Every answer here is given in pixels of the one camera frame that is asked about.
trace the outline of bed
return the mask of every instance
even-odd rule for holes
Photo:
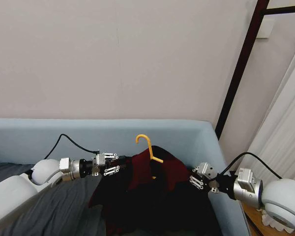
[[[206,121],[0,119],[0,181],[23,173],[41,160],[61,133],[86,148],[128,156],[147,147],[145,142],[135,144],[136,135],[144,133],[153,145],[168,150],[188,167],[202,161],[210,162],[218,171],[226,167],[212,126]],[[91,154],[63,139],[49,158],[63,157],[90,159]],[[87,208],[99,181],[100,177],[86,177],[51,189],[29,211],[1,230],[0,236],[105,235],[101,206]],[[238,201],[225,194],[210,193],[209,198],[223,235],[250,235]]]

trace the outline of dark red clothing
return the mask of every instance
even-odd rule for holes
[[[106,235],[136,228],[220,235],[207,193],[189,183],[190,172],[185,165],[160,147],[152,149],[164,163],[150,160],[147,149],[128,159],[125,170],[103,178],[93,193],[89,207],[103,205]]]

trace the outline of yellow hanger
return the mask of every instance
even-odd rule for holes
[[[159,158],[153,156],[151,140],[149,139],[149,137],[147,135],[145,135],[145,134],[139,134],[139,135],[137,135],[137,137],[136,137],[136,143],[137,144],[139,143],[139,138],[141,138],[141,137],[143,137],[143,138],[145,138],[147,140],[147,145],[148,145],[149,155],[150,155],[151,160],[153,159],[155,161],[158,161],[160,163],[163,163],[164,161],[162,159],[159,159]]]

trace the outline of wall outlet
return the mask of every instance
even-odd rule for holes
[[[269,38],[274,26],[274,22],[274,19],[264,18],[257,34],[257,38]]]

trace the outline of wooden table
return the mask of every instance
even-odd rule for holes
[[[258,229],[264,236],[295,236],[295,231],[289,234],[285,230],[279,232],[276,229],[272,228],[271,226],[264,226],[262,224],[260,211],[256,211],[255,208],[245,205],[244,203],[241,203],[241,204],[244,208],[245,213],[249,216],[249,218],[258,227]],[[258,234],[258,232],[252,227],[250,223],[249,223],[249,228],[250,228],[252,236],[260,236],[260,234]]]

